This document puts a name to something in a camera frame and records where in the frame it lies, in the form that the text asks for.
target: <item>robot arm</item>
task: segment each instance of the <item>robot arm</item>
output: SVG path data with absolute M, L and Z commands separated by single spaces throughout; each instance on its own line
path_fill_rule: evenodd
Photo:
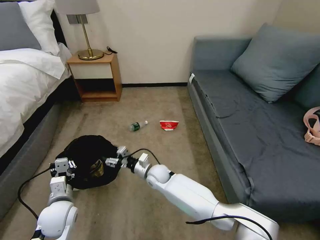
M 272 219 L 241 203 L 220 203 L 208 188 L 194 180 L 182 174 L 173 173 L 165 165 L 151 167 L 145 153 L 135 164 L 132 164 L 131 171 L 146 179 L 153 189 L 161 192 L 168 201 L 195 220 L 220 216 L 240 217 L 210 221 L 215 227 L 226 231 L 231 230 L 235 221 L 238 221 L 236 240 L 269 240 L 270 237 L 260 226 L 270 234 L 273 240 L 277 240 L 279 225 Z M 241 217 L 253 220 L 260 226 Z
M 68 159 L 57 160 L 68 162 Z M 165 165 L 152 166 L 145 153 L 139 159 L 135 159 L 128 154 L 125 147 L 119 147 L 118 158 L 106 159 L 107 166 L 115 167 L 117 164 L 129 168 L 132 173 L 145 179 L 153 189 L 161 192 L 168 201 L 195 220 L 233 216 L 210 220 L 210 223 L 221 230 L 231 230 L 235 221 L 238 221 L 236 240 L 269 240 L 270 237 L 272 240 L 277 240 L 279 225 L 272 219 L 240 203 L 231 205 L 220 203 L 205 186 L 182 174 L 173 173 Z M 58 170 L 56 177 L 51 179 L 48 207 L 41 212 L 32 239 L 44 239 L 44 236 L 48 236 L 58 237 L 58 240 L 69 240 L 70 231 L 77 219 L 77 208 L 72 203 L 71 186 L 67 184 L 65 176 L 58 177 L 59 171 L 65 169 Z M 242 218 L 247 218 L 258 225 Z

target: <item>wooden nightstand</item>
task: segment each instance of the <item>wooden nightstand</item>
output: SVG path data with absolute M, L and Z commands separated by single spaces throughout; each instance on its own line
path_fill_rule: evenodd
M 120 100 L 122 84 L 116 54 L 104 54 L 90 61 L 81 60 L 75 54 L 67 63 L 83 102 Z

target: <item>black baseboard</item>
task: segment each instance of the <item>black baseboard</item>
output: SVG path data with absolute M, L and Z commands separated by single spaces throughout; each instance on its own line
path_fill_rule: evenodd
M 122 87 L 186 87 L 185 83 L 123 83 Z

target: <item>white wall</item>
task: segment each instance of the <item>white wall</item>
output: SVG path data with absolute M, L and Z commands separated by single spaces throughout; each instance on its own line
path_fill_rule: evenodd
M 98 0 L 88 15 L 92 48 L 118 51 L 123 83 L 186 82 L 196 35 L 252 35 L 281 0 Z M 86 49 L 80 25 L 60 22 L 72 52 Z
M 320 33 L 320 0 L 284 0 L 274 25 Z

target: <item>lamp base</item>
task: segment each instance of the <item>lamp base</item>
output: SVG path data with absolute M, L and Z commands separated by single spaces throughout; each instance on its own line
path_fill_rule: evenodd
M 103 55 L 103 51 L 97 49 L 88 49 L 78 52 L 78 57 L 82 60 L 96 60 L 102 58 Z

